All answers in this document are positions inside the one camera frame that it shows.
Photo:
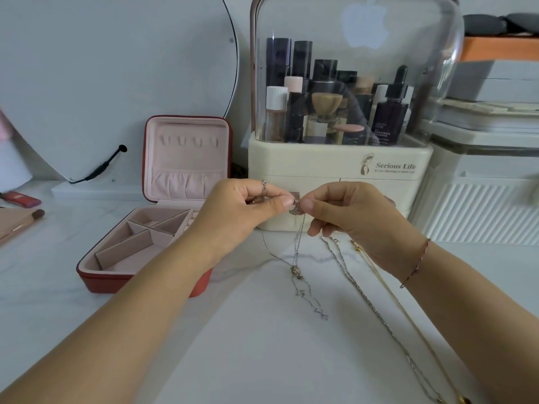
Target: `necklace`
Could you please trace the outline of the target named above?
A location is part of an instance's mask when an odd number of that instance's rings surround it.
[[[318,313],[322,319],[328,320],[328,315],[324,314],[322,305],[320,305],[320,302],[318,302],[318,300],[313,296],[313,293],[311,292],[310,284],[309,282],[305,280],[298,266],[299,248],[300,248],[301,234],[303,233],[304,224],[305,224],[305,215],[303,215],[303,220],[301,221],[300,230],[296,233],[296,236],[294,237],[294,256],[292,258],[292,263],[285,261],[283,258],[275,255],[272,251],[269,250],[268,245],[266,244],[266,238],[264,238],[263,230],[261,231],[262,240],[264,241],[264,246],[266,247],[266,250],[270,253],[270,255],[273,258],[276,258],[284,262],[285,264],[290,265],[290,271],[292,272],[291,279],[296,289],[296,296],[301,296],[302,299],[309,302],[311,307],[314,309],[315,313]]]
[[[335,239],[333,237],[329,237],[337,246],[337,249],[339,250],[339,254],[342,259],[342,263],[340,262],[339,258],[335,254],[335,252],[332,250],[331,246],[329,245],[329,241],[322,237],[322,241],[326,244],[329,251],[333,254],[335,257],[335,260],[341,267],[341,271],[343,272],[344,276],[348,279],[348,281],[354,285],[354,287],[357,289],[357,291],[360,293],[361,298],[365,300],[369,308],[373,311],[373,313],[376,315],[380,323],[385,327],[391,338],[394,340],[394,342],[399,346],[399,348],[402,350],[404,357],[406,357],[406,360],[408,361],[408,365],[412,369],[412,372],[414,372],[414,376],[416,380],[419,383],[419,386],[421,387],[421,390],[423,391],[423,394],[432,402],[438,403],[438,404],[447,404],[443,398],[441,397],[441,394],[435,390],[434,387],[432,387],[431,382],[428,380],[428,378],[423,374],[417,363],[415,363],[414,359],[412,358],[410,352],[408,352],[408,349],[402,344],[402,342],[395,336],[389,325],[386,323],[384,318],[381,316],[381,314],[376,310],[372,302],[367,298],[367,295],[365,292],[363,292],[363,289],[358,285],[358,283],[355,281],[355,279],[352,277],[350,271],[348,271],[346,261],[344,260],[344,256],[342,254],[341,248],[339,247],[339,240]]]
[[[393,291],[391,290],[389,285],[387,285],[387,282],[384,280],[384,278],[382,278],[382,276],[380,275],[380,272],[376,268],[376,265],[374,264],[373,260],[367,255],[365,250],[358,243],[356,243],[355,241],[350,241],[350,242],[356,248],[356,251],[360,253],[361,257],[365,260],[365,262],[367,263],[367,265],[369,266],[371,271],[373,271],[376,278],[378,278],[378,280],[381,282],[382,286],[384,286],[384,288],[389,292],[389,295],[391,296],[391,298],[395,302],[395,305],[397,305],[399,310],[403,313],[403,315],[406,317],[408,322],[412,325],[412,327],[414,328],[414,330],[417,333],[417,335],[419,336],[419,338],[423,341],[423,343],[427,347],[428,351],[431,353],[432,358],[435,360],[438,368],[440,369],[441,373],[444,375],[444,378],[446,379],[447,384],[449,385],[449,387],[451,387],[451,390],[453,390],[453,393],[455,394],[455,397],[456,397],[456,402],[458,404],[472,404],[472,401],[470,399],[468,399],[467,397],[465,397],[457,389],[457,387],[455,386],[455,383],[453,382],[453,380],[449,376],[449,373],[447,372],[447,370],[445,369],[444,365],[442,364],[440,358],[438,357],[438,355],[436,354],[436,352],[434,351],[434,349],[432,348],[432,346],[428,342],[427,338],[423,335],[423,333],[421,332],[419,327],[415,324],[414,320],[410,317],[410,315],[408,314],[406,309],[404,309],[404,306],[401,304],[401,302],[399,301],[397,296],[393,293]]]

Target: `red string bracelet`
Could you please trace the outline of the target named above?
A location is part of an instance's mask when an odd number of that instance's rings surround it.
[[[402,288],[404,287],[404,285],[408,282],[408,280],[409,280],[410,278],[412,278],[412,277],[415,275],[415,273],[416,273],[417,271],[419,271],[419,265],[421,264],[421,261],[422,261],[423,258],[425,257],[425,254],[427,253],[428,245],[429,245],[430,243],[431,243],[431,239],[430,239],[430,238],[427,238],[427,244],[425,244],[425,248],[423,249],[423,252],[422,252],[422,254],[421,254],[421,258],[419,258],[419,262],[418,262],[417,265],[415,266],[415,268],[414,268],[414,270],[412,271],[412,273],[408,275],[408,278],[406,278],[406,279],[404,280],[404,282],[403,282],[402,285],[401,285],[401,289],[402,289]]]

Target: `orange shelf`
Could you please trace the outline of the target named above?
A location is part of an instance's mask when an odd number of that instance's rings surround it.
[[[461,61],[539,61],[539,38],[467,36]]]

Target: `white countertop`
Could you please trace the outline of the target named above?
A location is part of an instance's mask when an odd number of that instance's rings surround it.
[[[78,261],[137,201],[55,200],[55,182],[21,191],[43,200],[43,221],[0,247],[0,390],[66,337],[110,295],[90,293]],[[293,233],[266,233],[291,260]],[[455,399],[426,348],[347,241],[351,273],[448,402]],[[539,315],[539,248],[443,244]],[[300,266],[328,320],[295,296],[289,266],[266,251],[260,231],[213,270],[189,299],[148,374],[137,403],[428,403],[408,363],[339,271],[320,238],[302,238]],[[482,389],[406,290],[385,275],[459,388]]]

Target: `jewelry box compartment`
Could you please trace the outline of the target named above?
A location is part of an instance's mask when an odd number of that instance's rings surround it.
[[[143,206],[117,224],[79,262],[77,272],[90,292],[116,293],[148,262],[177,240],[194,222],[193,209]],[[195,286],[202,293],[211,270]]]

